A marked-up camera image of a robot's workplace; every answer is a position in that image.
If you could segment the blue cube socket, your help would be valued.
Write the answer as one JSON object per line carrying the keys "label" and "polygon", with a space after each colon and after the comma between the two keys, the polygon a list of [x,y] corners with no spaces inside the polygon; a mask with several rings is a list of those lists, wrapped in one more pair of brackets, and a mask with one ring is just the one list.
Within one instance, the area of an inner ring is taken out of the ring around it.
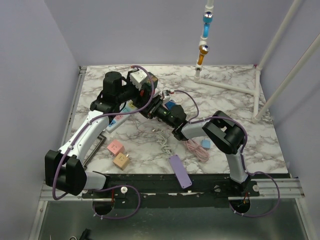
{"label": "blue cube socket", "polygon": [[176,103],[174,101],[168,101],[167,103],[165,103],[165,106],[168,110],[170,110],[173,106],[175,106]]}

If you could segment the white power strip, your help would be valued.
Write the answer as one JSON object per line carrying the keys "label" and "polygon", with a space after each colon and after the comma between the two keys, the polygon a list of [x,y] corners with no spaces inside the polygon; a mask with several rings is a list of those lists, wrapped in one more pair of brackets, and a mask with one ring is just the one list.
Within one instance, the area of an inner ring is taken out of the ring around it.
{"label": "white power strip", "polygon": [[[134,106],[133,101],[129,100],[126,102],[124,108],[121,110],[121,113],[131,113],[134,112],[137,108]],[[108,127],[105,129],[107,133],[114,132],[118,127],[120,127],[129,117],[131,114],[124,114],[124,115],[116,115]]]}

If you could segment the light blue plug adapter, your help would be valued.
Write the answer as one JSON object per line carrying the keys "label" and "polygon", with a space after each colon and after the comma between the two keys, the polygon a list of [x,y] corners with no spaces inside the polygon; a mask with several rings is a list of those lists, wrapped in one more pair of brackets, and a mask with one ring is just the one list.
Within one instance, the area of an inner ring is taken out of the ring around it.
{"label": "light blue plug adapter", "polygon": [[209,150],[211,148],[211,142],[207,139],[203,139],[201,141],[201,147],[205,150]]}

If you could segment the pink cube socket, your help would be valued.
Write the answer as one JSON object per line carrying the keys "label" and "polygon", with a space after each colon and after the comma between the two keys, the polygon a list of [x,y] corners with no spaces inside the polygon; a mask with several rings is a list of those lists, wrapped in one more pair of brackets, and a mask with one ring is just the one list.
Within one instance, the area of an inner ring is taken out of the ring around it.
{"label": "pink cube socket", "polygon": [[107,150],[113,155],[117,156],[119,153],[125,152],[124,145],[118,140],[114,139],[108,146]]}

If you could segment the purple USB power strip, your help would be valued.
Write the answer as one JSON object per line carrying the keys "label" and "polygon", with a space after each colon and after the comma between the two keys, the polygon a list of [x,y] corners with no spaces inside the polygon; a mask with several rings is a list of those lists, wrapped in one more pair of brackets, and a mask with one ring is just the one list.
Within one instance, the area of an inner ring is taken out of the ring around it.
{"label": "purple USB power strip", "polygon": [[184,167],[180,157],[178,155],[172,155],[169,157],[169,164],[181,186],[182,189],[186,189],[192,185],[186,168]]}

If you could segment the beige cube socket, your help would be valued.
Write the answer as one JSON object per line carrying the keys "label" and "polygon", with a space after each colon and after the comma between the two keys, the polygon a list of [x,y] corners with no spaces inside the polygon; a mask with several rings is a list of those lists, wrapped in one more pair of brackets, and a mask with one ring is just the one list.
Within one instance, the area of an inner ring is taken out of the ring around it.
{"label": "beige cube socket", "polygon": [[113,164],[121,170],[124,170],[130,163],[129,156],[124,153],[118,153],[113,159]]}

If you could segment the dark green cube socket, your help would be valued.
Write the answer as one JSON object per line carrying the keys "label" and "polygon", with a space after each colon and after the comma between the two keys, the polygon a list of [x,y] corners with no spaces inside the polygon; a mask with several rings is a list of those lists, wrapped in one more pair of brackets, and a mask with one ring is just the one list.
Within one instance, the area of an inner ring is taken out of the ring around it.
{"label": "dark green cube socket", "polygon": [[148,101],[150,99],[151,94],[153,97],[157,95],[157,86],[158,86],[158,78],[154,76],[151,72],[148,72],[148,76],[145,78],[144,83],[142,84],[141,96],[144,100]]}

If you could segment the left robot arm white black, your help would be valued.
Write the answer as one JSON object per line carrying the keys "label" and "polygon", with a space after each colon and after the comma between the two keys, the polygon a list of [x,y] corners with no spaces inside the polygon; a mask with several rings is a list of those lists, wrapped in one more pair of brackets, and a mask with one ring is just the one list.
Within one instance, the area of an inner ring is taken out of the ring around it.
{"label": "left robot arm white black", "polygon": [[140,96],[141,83],[146,74],[137,80],[130,71],[127,77],[119,72],[107,72],[102,91],[90,104],[90,110],[81,127],[59,150],[49,150],[45,155],[45,183],[53,190],[61,190],[74,196],[83,190],[93,190],[99,197],[110,194],[111,185],[102,173],[87,172],[85,157],[97,137],[121,111],[121,105]]}

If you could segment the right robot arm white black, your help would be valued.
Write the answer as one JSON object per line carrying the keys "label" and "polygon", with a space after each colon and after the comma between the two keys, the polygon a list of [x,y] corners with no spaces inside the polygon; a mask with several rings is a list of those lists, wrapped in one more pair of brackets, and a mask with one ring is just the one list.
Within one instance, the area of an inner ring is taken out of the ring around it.
{"label": "right robot arm white black", "polygon": [[230,170],[230,191],[241,196],[248,190],[247,180],[250,178],[244,168],[242,158],[243,147],[247,140],[244,128],[222,111],[194,122],[186,120],[183,107],[175,104],[171,109],[163,106],[163,101],[156,97],[148,107],[143,110],[145,118],[160,119],[173,128],[172,134],[179,141],[188,141],[197,137],[209,137],[215,146],[226,155]]}

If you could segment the blue orange pipe stand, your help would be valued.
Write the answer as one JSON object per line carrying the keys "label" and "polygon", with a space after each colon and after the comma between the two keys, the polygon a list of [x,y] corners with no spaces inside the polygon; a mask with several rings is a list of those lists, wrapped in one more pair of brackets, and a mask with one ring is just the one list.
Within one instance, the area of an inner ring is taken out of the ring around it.
{"label": "blue orange pipe stand", "polygon": [[196,79],[200,78],[204,58],[210,51],[210,47],[207,44],[207,40],[209,37],[210,26],[213,21],[213,16],[214,16],[213,10],[214,10],[214,0],[208,0],[205,5],[204,13],[202,15],[203,29],[202,29],[200,41],[198,44],[199,55],[198,55],[197,62],[195,65],[195,78]]}

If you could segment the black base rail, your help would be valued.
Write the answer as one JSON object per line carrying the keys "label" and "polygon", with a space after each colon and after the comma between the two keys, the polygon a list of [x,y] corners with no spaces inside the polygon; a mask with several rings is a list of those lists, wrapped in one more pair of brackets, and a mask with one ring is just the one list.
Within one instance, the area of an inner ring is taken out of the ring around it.
{"label": "black base rail", "polygon": [[228,174],[190,174],[191,186],[182,188],[174,174],[108,174],[104,192],[82,194],[99,213],[115,209],[228,208],[229,200],[258,197],[256,181],[233,183]]}

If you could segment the white PVC pipe frame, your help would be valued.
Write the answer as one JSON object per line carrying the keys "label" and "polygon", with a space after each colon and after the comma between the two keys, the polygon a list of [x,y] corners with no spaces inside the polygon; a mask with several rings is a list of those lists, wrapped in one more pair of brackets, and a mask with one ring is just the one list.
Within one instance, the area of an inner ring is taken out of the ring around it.
{"label": "white PVC pipe frame", "polygon": [[275,36],[255,68],[253,87],[238,86],[210,80],[205,65],[196,63],[193,80],[199,84],[248,94],[253,97],[253,123],[265,117],[267,111],[276,110],[284,97],[285,88],[296,78],[308,75],[308,69],[320,59],[320,2],[295,0],[284,16]]}

